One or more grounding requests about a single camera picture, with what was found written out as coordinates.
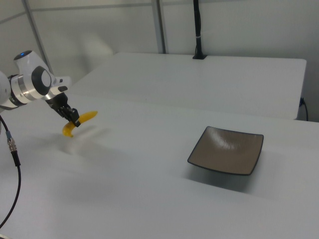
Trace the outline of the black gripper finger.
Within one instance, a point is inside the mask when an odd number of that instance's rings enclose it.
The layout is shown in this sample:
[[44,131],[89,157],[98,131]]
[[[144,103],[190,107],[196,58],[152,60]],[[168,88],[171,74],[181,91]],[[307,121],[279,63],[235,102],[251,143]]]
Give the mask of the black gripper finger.
[[69,117],[69,121],[72,122],[76,127],[79,127],[81,125],[81,122],[79,121],[80,117],[78,111],[75,108],[69,110]]

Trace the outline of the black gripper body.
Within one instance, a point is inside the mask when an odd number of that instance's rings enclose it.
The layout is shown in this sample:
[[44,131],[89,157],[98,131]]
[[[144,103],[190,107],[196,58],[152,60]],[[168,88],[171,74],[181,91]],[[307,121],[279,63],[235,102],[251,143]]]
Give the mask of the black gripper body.
[[46,100],[46,103],[62,118],[65,118],[68,121],[70,120],[69,110],[72,108],[68,105],[68,97],[65,93],[61,93],[50,100]]

